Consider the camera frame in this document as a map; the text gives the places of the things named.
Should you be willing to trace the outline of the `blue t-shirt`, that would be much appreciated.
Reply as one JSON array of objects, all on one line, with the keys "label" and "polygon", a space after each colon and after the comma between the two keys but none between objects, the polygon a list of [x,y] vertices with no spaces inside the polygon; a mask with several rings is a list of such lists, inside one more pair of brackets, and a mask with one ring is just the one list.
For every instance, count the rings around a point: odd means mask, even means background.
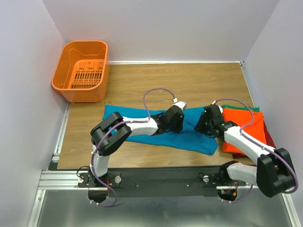
[{"label": "blue t-shirt", "polygon": [[[129,118],[147,117],[147,111],[145,109],[106,105],[103,120],[113,112],[119,112],[122,116]],[[218,147],[217,141],[214,138],[207,137],[194,130],[202,112],[204,112],[204,107],[186,109],[183,130],[180,133],[166,132],[156,136],[130,136],[126,141],[173,147],[213,155]]]}]

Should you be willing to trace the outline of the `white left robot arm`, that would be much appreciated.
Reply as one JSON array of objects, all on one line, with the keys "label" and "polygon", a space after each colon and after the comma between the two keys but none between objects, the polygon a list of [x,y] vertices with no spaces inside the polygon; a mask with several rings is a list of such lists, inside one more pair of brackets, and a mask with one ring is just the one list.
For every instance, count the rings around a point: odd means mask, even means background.
[{"label": "white left robot arm", "polygon": [[145,118],[128,118],[119,112],[110,114],[91,132],[93,145],[91,164],[86,175],[78,176],[79,187],[100,187],[108,172],[110,155],[116,152],[131,136],[180,133],[183,129],[184,110],[187,104],[174,103],[167,111]]}]

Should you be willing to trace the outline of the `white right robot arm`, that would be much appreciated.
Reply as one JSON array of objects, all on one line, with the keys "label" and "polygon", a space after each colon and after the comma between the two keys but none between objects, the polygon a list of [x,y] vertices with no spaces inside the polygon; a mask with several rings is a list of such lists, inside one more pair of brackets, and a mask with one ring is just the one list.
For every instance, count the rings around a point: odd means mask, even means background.
[{"label": "white right robot arm", "polygon": [[218,173],[221,184],[243,181],[257,186],[270,198],[280,193],[294,193],[298,189],[298,178],[289,152],[284,148],[268,146],[250,136],[236,123],[226,122],[220,106],[211,104],[204,107],[194,129],[235,146],[255,163],[248,166],[230,161],[221,165]]}]

